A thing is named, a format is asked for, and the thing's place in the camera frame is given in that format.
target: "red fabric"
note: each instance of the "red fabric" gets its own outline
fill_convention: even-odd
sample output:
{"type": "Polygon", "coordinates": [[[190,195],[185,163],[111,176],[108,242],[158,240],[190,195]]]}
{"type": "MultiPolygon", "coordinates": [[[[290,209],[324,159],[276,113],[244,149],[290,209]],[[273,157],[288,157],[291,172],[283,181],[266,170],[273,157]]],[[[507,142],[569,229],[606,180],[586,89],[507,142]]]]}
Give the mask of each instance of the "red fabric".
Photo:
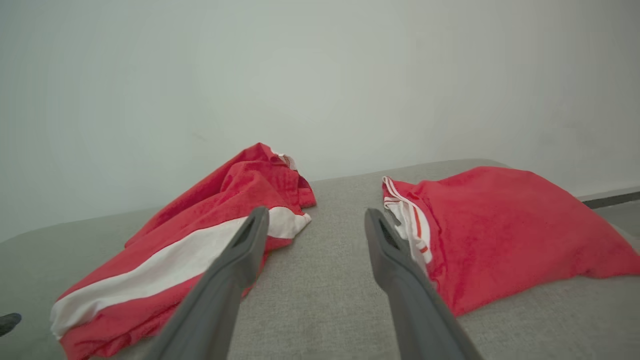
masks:
{"type": "Polygon", "coordinates": [[[393,184],[428,220],[427,271],[456,316],[576,275],[640,274],[640,256],[609,223],[532,172],[478,167],[393,184]]]}
{"type": "MultiPolygon", "coordinates": [[[[79,288],[133,270],[193,231],[248,216],[256,206],[284,206],[303,215],[301,208],[315,205],[316,199],[307,181],[287,163],[261,143],[240,152],[164,207],[127,241],[121,253],[69,288],[60,299],[79,288]]],[[[268,237],[265,251],[291,242],[268,237]]],[[[72,328],[60,339],[68,358],[112,356],[144,337],[156,335],[200,276],[156,295],[99,311],[92,321],[72,328]]]]}

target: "red and white towel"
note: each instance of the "red and white towel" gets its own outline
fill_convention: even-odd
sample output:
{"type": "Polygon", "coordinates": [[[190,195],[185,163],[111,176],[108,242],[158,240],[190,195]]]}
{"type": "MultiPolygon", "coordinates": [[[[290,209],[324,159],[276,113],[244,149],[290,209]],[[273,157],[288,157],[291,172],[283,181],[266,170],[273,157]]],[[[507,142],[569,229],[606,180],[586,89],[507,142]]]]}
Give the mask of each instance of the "red and white towel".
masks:
{"type": "Polygon", "coordinates": [[[267,253],[291,244],[316,199],[293,160],[254,145],[175,199],[125,249],[73,285],[51,310],[71,360],[112,356],[157,334],[256,206],[269,209],[267,253]]]}
{"type": "Polygon", "coordinates": [[[419,184],[383,178],[412,258],[454,315],[576,275],[640,274],[640,256],[603,218],[528,171],[478,167],[419,184]]]}

